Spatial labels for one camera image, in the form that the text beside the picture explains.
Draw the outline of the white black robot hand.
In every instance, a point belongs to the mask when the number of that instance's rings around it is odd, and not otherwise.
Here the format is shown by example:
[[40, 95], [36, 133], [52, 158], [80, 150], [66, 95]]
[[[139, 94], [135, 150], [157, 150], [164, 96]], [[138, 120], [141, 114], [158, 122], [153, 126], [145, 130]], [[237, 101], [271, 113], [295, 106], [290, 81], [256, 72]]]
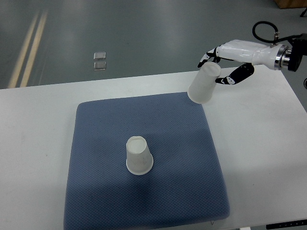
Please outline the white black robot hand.
[[255, 42], [232, 40], [204, 54], [197, 67], [201, 68], [210, 58], [219, 63], [221, 58], [245, 63], [228, 76], [217, 78], [218, 84], [235, 85], [254, 74], [255, 65], [265, 65], [272, 70], [288, 66], [288, 47], [282, 44], [267, 46]]

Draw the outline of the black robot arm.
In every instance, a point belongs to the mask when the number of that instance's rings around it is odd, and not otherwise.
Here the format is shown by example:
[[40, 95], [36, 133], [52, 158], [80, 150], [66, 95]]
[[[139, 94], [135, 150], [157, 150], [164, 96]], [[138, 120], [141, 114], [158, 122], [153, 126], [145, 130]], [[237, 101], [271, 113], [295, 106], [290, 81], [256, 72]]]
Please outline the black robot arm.
[[232, 40], [208, 52], [201, 58], [198, 68], [202, 67], [209, 59], [217, 63], [221, 59], [242, 63], [231, 74], [215, 80], [218, 84], [234, 85], [247, 79], [254, 73], [254, 67], [264, 65], [271, 70], [287, 68], [297, 71], [303, 56], [307, 54], [307, 35], [290, 38], [291, 47], [283, 44], [264, 45], [260, 43]]

